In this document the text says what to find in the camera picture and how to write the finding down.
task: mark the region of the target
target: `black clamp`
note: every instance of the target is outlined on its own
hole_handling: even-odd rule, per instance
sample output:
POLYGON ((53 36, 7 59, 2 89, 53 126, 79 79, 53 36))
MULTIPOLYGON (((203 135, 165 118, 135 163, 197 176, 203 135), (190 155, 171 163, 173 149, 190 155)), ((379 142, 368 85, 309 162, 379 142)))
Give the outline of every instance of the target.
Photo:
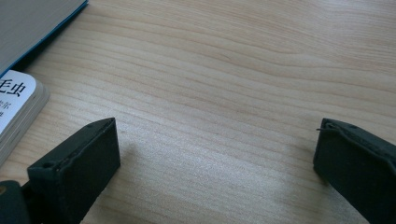
POLYGON ((354 125, 324 119, 314 169, 370 223, 396 224, 396 146, 354 125))
POLYGON ((23 187, 0 182, 0 223, 79 223, 119 167, 115 119, 88 124, 31 165, 23 187))

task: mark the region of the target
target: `wooden table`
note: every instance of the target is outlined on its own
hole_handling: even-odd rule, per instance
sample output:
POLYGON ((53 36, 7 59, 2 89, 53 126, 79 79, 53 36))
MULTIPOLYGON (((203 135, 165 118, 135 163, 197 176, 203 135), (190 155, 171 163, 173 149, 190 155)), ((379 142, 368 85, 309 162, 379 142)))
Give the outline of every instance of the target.
POLYGON ((396 143, 394 1, 91 0, 26 69, 49 102, 0 169, 117 120, 83 223, 367 223, 313 171, 322 118, 396 143))

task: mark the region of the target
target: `white label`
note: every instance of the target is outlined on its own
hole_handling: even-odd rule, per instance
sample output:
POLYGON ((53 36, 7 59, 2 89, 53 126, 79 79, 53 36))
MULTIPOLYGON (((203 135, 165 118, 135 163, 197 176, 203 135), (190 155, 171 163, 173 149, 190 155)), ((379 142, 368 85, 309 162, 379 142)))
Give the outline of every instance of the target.
POLYGON ((0 78, 0 133, 35 92, 35 79, 9 70, 0 78))

